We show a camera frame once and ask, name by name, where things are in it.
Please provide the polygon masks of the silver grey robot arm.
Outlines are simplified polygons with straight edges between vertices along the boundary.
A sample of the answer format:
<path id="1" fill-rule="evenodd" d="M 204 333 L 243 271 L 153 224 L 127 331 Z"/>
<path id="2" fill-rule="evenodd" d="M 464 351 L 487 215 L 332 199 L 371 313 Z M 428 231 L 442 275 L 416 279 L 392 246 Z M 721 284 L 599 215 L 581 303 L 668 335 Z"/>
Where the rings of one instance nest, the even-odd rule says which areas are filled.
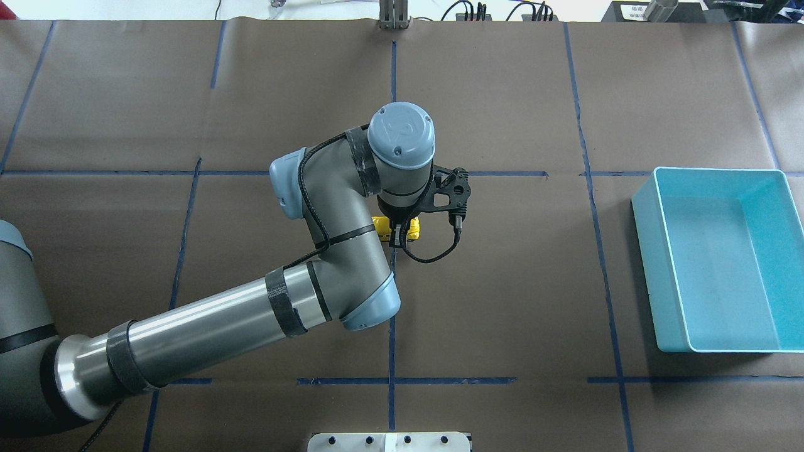
<path id="1" fill-rule="evenodd" d="M 410 101 L 366 125 L 276 158 L 276 204 L 313 248 L 216 294 L 95 336 L 58 332 L 20 229 L 2 221 L 2 435 L 58 434 L 129 398 L 337 320 L 351 331 L 399 311 L 400 295 L 367 206 L 391 221 L 391 245 L 435 181 L 436 126 Z"/>

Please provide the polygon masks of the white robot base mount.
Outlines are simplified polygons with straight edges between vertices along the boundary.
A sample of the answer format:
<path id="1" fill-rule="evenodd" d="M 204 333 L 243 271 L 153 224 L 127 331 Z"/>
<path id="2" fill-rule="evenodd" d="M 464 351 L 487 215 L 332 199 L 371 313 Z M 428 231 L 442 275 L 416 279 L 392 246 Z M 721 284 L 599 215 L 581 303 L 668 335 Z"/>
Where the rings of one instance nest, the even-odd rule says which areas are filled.
<path id="1" fill-rule="evenodd" d="M 458 431 L 321 433 L 307 451 L 472 451 L 470 434 Z"/>

